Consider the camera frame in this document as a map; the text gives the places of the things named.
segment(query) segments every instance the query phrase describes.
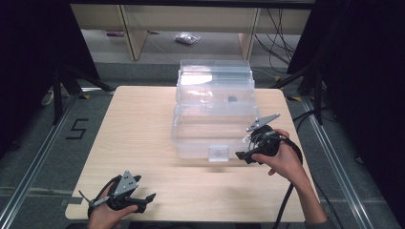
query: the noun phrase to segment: stacked plastic bin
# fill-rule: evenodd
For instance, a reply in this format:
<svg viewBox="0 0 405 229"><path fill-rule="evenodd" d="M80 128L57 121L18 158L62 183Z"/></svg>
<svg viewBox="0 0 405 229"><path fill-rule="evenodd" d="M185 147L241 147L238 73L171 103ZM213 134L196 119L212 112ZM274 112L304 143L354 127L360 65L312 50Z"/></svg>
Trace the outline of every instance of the stacked plastic bin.
<svg viewBox="0 0 405 229"><path fill-rule="evenodd" d="M180 158L229 161L246 151L246 127L259 117L246 61L183 60L172 140Z"/></svg>

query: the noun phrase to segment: sleeve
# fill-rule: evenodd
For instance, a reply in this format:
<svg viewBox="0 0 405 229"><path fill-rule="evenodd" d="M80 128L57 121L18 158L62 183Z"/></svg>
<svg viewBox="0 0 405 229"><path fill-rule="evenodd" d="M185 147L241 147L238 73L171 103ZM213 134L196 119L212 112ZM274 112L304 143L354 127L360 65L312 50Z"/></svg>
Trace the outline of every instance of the sleeve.
<svg viewBox="0 0 405 229"><path fill-rule="evenodd" d="M328 218L327 221L322 222L322 223L306 223L305 222L305 228L306 229L335 229L336 226L334 223Z"/></svg>

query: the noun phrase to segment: cable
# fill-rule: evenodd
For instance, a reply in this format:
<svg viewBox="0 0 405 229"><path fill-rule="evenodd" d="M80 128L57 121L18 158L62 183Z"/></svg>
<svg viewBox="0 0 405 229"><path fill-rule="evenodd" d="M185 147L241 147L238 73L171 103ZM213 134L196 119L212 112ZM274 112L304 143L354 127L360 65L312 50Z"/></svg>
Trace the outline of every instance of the cable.
<svg viewBox="0 0 405 229"><path fill-rule="evenodd" d="M269 77L273 77L273 78L276 77L276 76L271 75L271 74L269 74L269 73L266 73L265 71L262 71L262 70L256 70L256 69L251 69L251 70L254 71L254 72L263 73L263 74L265 74L265 75L267 75L267 76L269 76Z"/></svg>
<svg viewBox="0 0 405 229"><path fill-rule="evenodd" d="M270 39L270 40L273 42L273 45L276 44L276 38L277 38L277 35L279 35L279 36L280 36L280 39L283 41L284 47L282 47L282 46L280 46L280 45L278 45L278 44L276 44L276 45L279 46L280 48L283 48L283 49L285 50L286 55L287 55L287 57L288 57L288 60L290 60L290 58L292 57L292 54L291 54L290 52L291 52L291 51L295 52L295 49L293 49L293 48L291 47L291 45L289 45L289 44L286 42L286 40L284 39L283 24L282 24L283 9L278 9L278 11L279 11L279 23L278 23L278 26L277 26L276 23L275 23L275 21L274 21L274 19L273 19L273 17L271 16L271 13L270 13L269 8L267 8L268 16L270 17L271 22L273 23L274 28L276 29L276 35L275 35L275 37L274 37L274 40L271 40L271 39Z"/></svg>

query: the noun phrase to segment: wooden table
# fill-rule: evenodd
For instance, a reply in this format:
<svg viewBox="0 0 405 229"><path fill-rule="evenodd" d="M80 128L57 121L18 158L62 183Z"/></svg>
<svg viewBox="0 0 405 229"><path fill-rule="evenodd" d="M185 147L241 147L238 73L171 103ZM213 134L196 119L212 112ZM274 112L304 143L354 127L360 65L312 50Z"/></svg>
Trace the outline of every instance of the wooden table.
<svg viewBox="0 0 405 229"><path fill-rule="evenodd" d="M239 159L209 162L180 159L171 141L174 87L130 87L116 90L93 148L73 193L94 198L112 178L129 170L141 175L133 198L157 193L145 213L130 220L269 222L275 221L288 181L270 177L266 165ZM261 116L280 113L271 127L284 129L301 147L283 93L257 89ZM68 219L86 219L88 204L69 204ZM304 221L296 192L289 198L283 221Z"/></svg>

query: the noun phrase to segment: human hand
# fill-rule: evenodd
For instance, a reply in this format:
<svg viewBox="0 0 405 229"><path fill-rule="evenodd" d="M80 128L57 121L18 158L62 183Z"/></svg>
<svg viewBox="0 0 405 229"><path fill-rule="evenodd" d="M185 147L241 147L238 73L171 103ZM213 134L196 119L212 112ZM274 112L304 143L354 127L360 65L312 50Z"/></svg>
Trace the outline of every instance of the human hand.
<svg viewBox="0 0 405 229"><path fill-rule="evenodd" d="M289 137L289 133L275 129L276 133ZM270 176L275 173L288 179L291 183L296 184L307 177L307 174L294 150L288 146L284 141L280 142L279 151L275 156L266 156L263 154L254 154L252 158L258 162L268 165L271 169L268 171Z"/></svg>
<svg viewBox="0 0 405 229"><path fill-rule="evenodd" d="M105 191L101 194L100 198L107 196L108 191L114 183L111 183ZM138 210L137 205L128 206L119 211L111 209L106 203L102 203L95 209L89 218L89 229L111 229L114 226L120 228L119 220L130 215Z"/></svg>

